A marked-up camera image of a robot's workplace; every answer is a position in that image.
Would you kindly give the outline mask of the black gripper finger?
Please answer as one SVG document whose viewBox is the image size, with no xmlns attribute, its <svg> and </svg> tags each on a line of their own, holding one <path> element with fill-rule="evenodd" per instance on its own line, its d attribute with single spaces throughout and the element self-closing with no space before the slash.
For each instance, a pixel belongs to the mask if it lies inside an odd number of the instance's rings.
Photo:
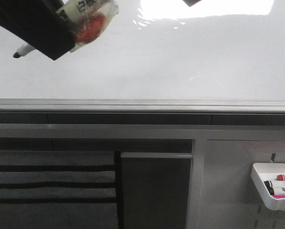
<svg viewBox="0 0 285 229">
<path fill-rule="evenodd" d="M 0 0 L 0 26 L 52 60 L 74 46 L 74 38 L 56 11 L 61 0 Z"/>
<path fill-rule="evenodd" d="M 183 2 L 188 6 L 192 7 L 193 5 L 199 3 L 201 0 L 183 0 Z"/>
</svg>

